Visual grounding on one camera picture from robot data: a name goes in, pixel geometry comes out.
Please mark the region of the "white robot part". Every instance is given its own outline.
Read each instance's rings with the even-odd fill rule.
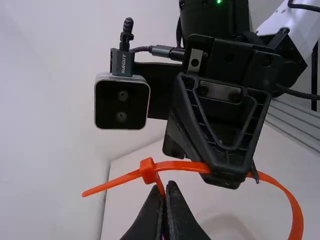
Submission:
[[[320,7],[320,0],[295,0],[294,4]],[[290,30],[291,40],[306,60],[320,38],[320,13],[289,8],[288,0],[284,0],[278,9],[258,27],[257,34],[259,36],[275,35],[283,28]]]

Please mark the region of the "camera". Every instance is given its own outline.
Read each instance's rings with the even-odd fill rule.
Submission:
[[[99,129],[140,130],[148,118],[150,86],[140,75],[97,75],[94,121]]]

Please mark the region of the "orange zip tie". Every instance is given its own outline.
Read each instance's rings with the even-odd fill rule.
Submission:
[[[152,157],[144,159],[140,162],[140,168],[127,173],[123,176],[120,176],[114,180],[108,181],[104,184],[91,188],[82,193],[82,197],[87,197],[101,191],[105,191],[111,189],[115,186],[125,184],[129,181],[135,180],[137,178],[142,177],[145,184],[153,184],[156,183],[160,193],[165,196],[165,188],[160,179],[158,172],[162,171],[170,171],[170,170],[180,170],[180,171],[188,171],[188,172],[197,172],[201,174],[212,174],[212,171],[208,167],[207,164],[201,162],[190,162],[190,161],[163,161],[159,163],[155,163]],[[284,186],[282,186],[277,180],[273,177],[263,173],[258,172],[260,180],[270,183],[279,189],[281,189],[287,198],[290,201],[292,208],[292,226],[291,232],[288,240],[302,240],[303,232],[304,232],[304,216],[300,205],[296,198],[289,192]],[[247,175],[248,178],[253,179],[253,175],[251,172]]]

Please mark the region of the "cable connector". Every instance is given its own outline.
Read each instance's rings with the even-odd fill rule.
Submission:
[[[185,50],[173,46],[156,45],[152,46],[151,54],[153,56],[168,58],[174,61],[182,62],[185,58]]]
[[[111,48],[110,73],[115,76],[132,77],[134,74],[135,53]]]
[[[134,39],[132,34],[133,27],[134,20],[131,17],[127,17],[120,34],[119,49],[111,49],[110,73],[115,76],[132,77],[134,74],[135,53],[129,51],[129,42]]]

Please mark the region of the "camera lens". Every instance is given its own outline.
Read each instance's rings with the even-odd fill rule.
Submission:
[[[121,102],[124,102],[128,99],[128,93],[126,91],[120,91],[118,93],[118,100],[120,100]]]
[[[127,114],[125,112],[118,112],[116,114],[116,119],[119,122],[123,123],[123,122],[125,122],[127,120]]]

